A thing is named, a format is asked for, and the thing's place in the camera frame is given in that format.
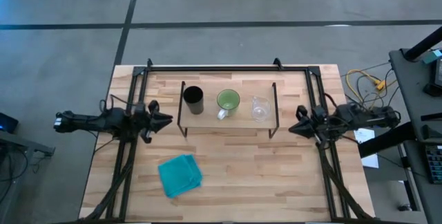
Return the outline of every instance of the mug handle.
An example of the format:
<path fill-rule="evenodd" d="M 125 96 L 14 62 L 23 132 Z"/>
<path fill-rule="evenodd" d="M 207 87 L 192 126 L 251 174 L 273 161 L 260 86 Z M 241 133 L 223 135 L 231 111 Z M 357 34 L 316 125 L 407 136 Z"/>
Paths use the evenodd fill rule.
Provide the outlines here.
<path fill-rule="evenodd" d="M 225 118 L 228 112 L 229 111 L 226 109 L 221 109 L 220 112 L 218 113 L 218 119 L 222 120 L 223 118 Z"/>

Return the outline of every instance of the black cup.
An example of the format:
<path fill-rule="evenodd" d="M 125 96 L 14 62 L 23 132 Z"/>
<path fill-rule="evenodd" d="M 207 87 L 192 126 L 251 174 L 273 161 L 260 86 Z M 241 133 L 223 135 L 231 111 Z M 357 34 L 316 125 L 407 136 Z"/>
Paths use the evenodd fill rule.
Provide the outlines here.
<path fill-rule="evenodd" d="M 184 90 L 184 101 L 193 114 L 200 114 L 204 110 L 203 93 L 197 86 L 190 86 Z"/>

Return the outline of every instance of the clear glass cup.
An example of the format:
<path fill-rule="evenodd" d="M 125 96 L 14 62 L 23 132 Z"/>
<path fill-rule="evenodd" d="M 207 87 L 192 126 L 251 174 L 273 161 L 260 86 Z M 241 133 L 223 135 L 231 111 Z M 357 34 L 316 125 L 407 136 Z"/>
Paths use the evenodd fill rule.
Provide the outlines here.
<path fill-rule="evenodd" d="M 263 122 L 270 116 L 270 102 L 254 96 L 251 102 L 251 115 L 256 122 Z"/>

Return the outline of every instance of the wooden table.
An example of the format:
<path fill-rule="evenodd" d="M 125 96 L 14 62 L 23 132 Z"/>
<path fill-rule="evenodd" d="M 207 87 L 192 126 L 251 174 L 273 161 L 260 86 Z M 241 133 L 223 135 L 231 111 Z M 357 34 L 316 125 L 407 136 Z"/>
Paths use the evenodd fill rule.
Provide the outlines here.
<path fill-rule="evenodd" d="M 132 69 L 133 66 L 115 67 L 109 93 L 127 98 Z M 320 69 L 325 92 L 336 103 L 345 103 L 337 65 L 320 65 Z M 176 125 L 183 80 L 188 85 L 234 82 L 243 87 L 276 82 L 278 132 L 269 139 L 267 130 L 189 129 L 184 138 Z M 296 107 L 303 104 L 309 108 L 303 73 L 149 73 L 145 102 L 153 99 L 160 103 L 161 112 L 173 115 L 174 120 L 152 135 L 151 144 L 138 140 L 126 221 L 329 221 L 315 141 L 287 131 L 297 123 Z M 115 102 L 115 106 L 125 107 L 120 102 Z M 328 106 L 333 112 L 332 104 Z M 110 139 L 108 134 L 100 134 L 97 147 Z M 348 140 L 340 140 L 336 146 L 346 187 L 363 209 L 374 216 L 358 147 Z M 80 217 L 91 213 L 108 191 L 117 148 L 118 142 L 114 142 L 94 155 Z M 202 187 L 170 199 L 164 195 L 157 166 L 183 153 L 195 155 L 204 177 Z M 334 195 L 340 212 L 336 188 Z M 115 207 L 119 209 L 118 197 Z"/>

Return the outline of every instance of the blue cloth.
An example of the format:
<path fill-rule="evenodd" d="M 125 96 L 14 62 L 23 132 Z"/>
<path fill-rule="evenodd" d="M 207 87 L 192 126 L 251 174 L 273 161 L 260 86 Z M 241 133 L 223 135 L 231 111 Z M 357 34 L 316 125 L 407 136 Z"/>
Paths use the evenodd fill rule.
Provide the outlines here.
<path fill-rule="evenodd" d="M 158 166 L 164 193 L 174 198 L 201 186 L 202 174 L 193 155 L 181 155 Z"/>

